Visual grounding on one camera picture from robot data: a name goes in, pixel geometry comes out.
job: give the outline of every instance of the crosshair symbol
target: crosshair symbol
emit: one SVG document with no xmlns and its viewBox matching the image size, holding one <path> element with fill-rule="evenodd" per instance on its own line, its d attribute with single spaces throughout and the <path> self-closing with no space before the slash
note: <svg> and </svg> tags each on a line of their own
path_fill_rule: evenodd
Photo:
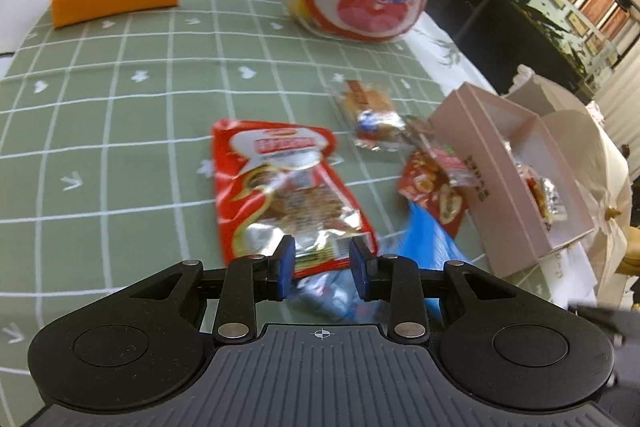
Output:
<svg viewBox="0 0 640 427">
<path fill-rule="evenodd" d="M 335 335 L 335 333 L 330 333 L 329 331 L 325 330 L 324 328 L 322 328 L 321 330 L 318 330 L 318 331 L 314 331 L 311 334 L 315 335 L 316 337 L 318 337 L 322 341 L 325 340 L 326 338 L 328 338 L 330 335 Z"/>
</svg>

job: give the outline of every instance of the gray ribbed surface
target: gray ribbed surface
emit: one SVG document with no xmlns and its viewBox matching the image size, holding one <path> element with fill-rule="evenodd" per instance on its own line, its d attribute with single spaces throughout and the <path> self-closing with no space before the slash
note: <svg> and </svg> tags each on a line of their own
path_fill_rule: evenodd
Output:
<svg viewBox="0 0 640 427">
<path fill-rule="evenodd" d="M 478 403 L 442 376 L 421 347 L 376 327 L 269 326 L 247 346 L 223 347 L 202 378 L 168 402 L 127 415 L 50 407 L 36 427 L 594 427 L 596 407 L 527 416 Z"/>
</svg>

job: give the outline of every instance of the green tablecloth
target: green tablecloth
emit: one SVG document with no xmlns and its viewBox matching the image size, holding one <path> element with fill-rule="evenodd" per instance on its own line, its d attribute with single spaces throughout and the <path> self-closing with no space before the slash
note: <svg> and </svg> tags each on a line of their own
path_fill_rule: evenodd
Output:
<svg viewBox="0 0 640 427">
<path fill-rule="evenodd" d="M 43 325 L 180 260 L 223 265 L 210 178 L 221 118 L 336 132 L 335 169 L 376 233 L 402 230 L 402 157 L 351 145 L 327 95 L 340 78 L 389 86 L 401 112 L 428 116 L 443 99 L 404 42 L 316 38 L 280 0 L 180 0 L 61 30 L 44 15 L 0 82 L 0 425 L 41 406 L 26 353 Z M 481 254 L 470 220 L 459 243 Z M 325 321 L 257 310 L 258 327 Z"/>
</svg>

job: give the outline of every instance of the cartoon mouth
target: cartoon mouth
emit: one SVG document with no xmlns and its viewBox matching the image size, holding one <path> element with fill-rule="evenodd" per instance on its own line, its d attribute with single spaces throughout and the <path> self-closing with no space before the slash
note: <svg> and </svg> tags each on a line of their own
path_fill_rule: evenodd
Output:
<svg viewBox="0 0 640 427">
<path fill-rule="evenodd" d="M 340 0 L 338 3 L 338 16 L 342 22 L 372 34 L 393 30 L 402 23 L 407 12 L 408 6 L 404 2 Z"/>
</svg>

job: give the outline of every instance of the open box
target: open box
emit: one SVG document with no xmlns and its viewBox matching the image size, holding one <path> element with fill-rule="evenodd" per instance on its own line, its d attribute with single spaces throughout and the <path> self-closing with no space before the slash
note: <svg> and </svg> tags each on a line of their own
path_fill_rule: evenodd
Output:
<svg viewBox="0 0 640 427">
<path fill-rule="evenodd" d="M 573 173 L 538 115 L 463 84 L 430 120 L 436 135 L 453 147 L 478 178 L 478 187 L 463 190 L 495 275 L 506 277 L 533 266 L 593 230 Z M 547 232 L 503 139 L 511 143 L 518 161 L 556 184 L 567 221 L 554 223 Z"/>
</svg>

